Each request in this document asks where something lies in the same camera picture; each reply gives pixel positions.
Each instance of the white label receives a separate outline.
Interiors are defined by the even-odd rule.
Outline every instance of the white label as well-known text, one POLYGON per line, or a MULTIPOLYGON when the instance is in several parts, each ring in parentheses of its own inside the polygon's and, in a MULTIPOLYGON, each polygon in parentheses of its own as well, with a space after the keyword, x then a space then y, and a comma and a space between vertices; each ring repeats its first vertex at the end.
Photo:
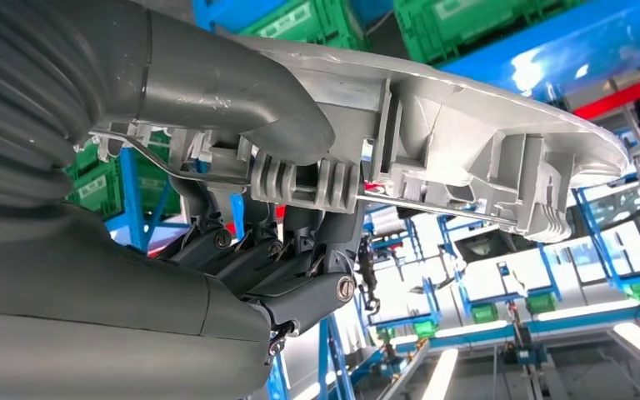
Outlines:
POLYGON ((99 190, 105 188, 106 186, 107 186, 107 177, 105 175, 102 175, 101 177, 98 177, 97 179, 91 181, 84 187, 81 187, 80 189, 78 189, 77 194, 79 194, 80 199, 83 199, 95 192, 98 192, 99 190))
POLYGON ((435 5, 435 12, 440 17, 440 19, 445 20, 445 19, 448 19, 448 17, 451 17, 452 15, 461 12, 465 8, 469 8, 470 6, 474 5, 478 1, 479 0, 452 0, 452 1, 445 0, 435 5), (459 2, 459 5, 457 7, 451 8, 449 11, 445 9, 445 3, 455 3, 455 2, 459 2))
POLYGON ((310 2, 304 2, 291 10, 285 17, 277 19, 276 22, 259 31, 258 35, 262 38, 276 38, 299 23, 306 22, 310 16, 310 2))

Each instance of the bolt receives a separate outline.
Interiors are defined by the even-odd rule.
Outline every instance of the bolt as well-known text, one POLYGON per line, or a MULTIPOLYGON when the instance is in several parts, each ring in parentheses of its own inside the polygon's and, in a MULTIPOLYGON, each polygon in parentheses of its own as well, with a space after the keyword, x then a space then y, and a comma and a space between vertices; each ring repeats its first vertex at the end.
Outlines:
POLYGON ((281 250, 283 250, 283 245, 280 242, 274 242, 271 245, 271 248, 268 249, 268 256, 275 257, 281 252, 281 250))
POLYGON ((354 296, 354 280, 345 275, 337 282, 337 298, 339 301, 346 303, 354 296))
POLYGON ((232 243, 232 234, 227 229, 223 229, 214 235, 214 245, 217 248, 225 248, 232 243))

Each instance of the wire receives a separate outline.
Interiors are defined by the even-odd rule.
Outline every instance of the wire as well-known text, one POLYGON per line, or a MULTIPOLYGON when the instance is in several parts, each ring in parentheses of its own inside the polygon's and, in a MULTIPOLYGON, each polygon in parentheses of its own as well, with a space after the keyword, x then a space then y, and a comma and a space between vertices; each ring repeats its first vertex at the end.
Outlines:
POLYGON ((367 36, 369 36, 370 34, 374 33, 377 29, 379 29, 379 27, 381 27, 388 20, 388 18, 391 17, 392 14, 393 14, 393 10, 387 12, 386 14, 384 14, 384 16, 380 20, 377 21, 377 23, 369 27, 366 33, 367 36))

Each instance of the metal rod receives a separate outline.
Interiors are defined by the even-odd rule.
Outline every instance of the metal rod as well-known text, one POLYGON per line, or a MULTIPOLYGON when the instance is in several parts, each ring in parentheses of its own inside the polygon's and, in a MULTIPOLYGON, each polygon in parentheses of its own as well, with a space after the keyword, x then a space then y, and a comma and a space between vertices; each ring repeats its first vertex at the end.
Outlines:
POLYGON ((617 367, 619 372, 622 373, 622 375, 632 384, 632 386, 634 386, 634 388, 640 394, 640 386, 637 383, 637 381, 635 381, 634 378, 631 375, 629 375, 627 371, 624 368, 622 368, 621 365, 619 365, 619 362, 617 362, 617 360, 606 355, 601 349, 598 349, 597 352, 600 353, 600 357, 602 357, 602 359, 609 361, 610 363, 612 363, 612 365, 617 367))
POLYGON ((421 210, 429 213, 452 214, 458 217, 481 219, 483 221, 488 221, 490 223, 500 223, 502 225, 516 226, 517 224, 516 221, 512 221, 511 219, 494 217, 492 215, 480 214, 478 212, 458 210, 456 208, 436 206, 432 204, 426 204, 424 202, 414 202, 413 200, 393 198, 393 197, 382 196, 382 195, 372 194, 372 193, 358 194, 357 200, 364 200, 365 202, 382 203, 382 204, 389 204, 392 206, 412 208, 414 210, 421 210))
POLYGON ((492 361, 492 400, 497 400, 497 346, 494 346, 494 359, 492 361))
POLYGON ((115 140, 121 140, 130 144, 133 148, 138 150, 145 158, 151 163, 156 164, 166 173, 174 176, 175 178, 187 179, 188 181, 200 181, 207 183, 227 183, 231 185, 247 186, 249 181, 245 177, 224 177, 221 175, 215 175, 213 173, 195 173, 177 171, 168 166, 168 163, 163 161, 155 152, 148 149, 143 143, 139 142, 135 137, 128 136, 126 133, 102 131, 93 129, 90 135, 98 135, 103 138, 111 138, 115 140))
MULTIPOLYGON (((609 86, 610 88, 612 88, 613 92, 615 93, 619 92, 619 87, 617 85, 617 82, 613 78, 608 79, 607 82, 609 83, 609 86)), ((640 143, 639 125, 637 124, 637 119, 634 117, 634 114, 632 114, 632 110, 629 108, 627 104, 622 106, 622 114, 624 114, 624 119, 627 120, 627 124, 632 129, 632 133, 634 134, 634 137, 637 139, 637 143, 640 143)))

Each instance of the red beam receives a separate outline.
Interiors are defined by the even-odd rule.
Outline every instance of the red beam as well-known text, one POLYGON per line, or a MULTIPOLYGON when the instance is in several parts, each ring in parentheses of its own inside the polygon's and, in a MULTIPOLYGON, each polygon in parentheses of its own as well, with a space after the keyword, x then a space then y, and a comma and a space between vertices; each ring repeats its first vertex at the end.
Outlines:
POLYGON ((585 119, 594 119, 597 116, 609 113, 610 111, 620 108, 625 104, 640 99, 640 82, 635 83, 619 92, 603 97, 596 102, 591 102, 586 106, 582 106, 572 113, 585 119))

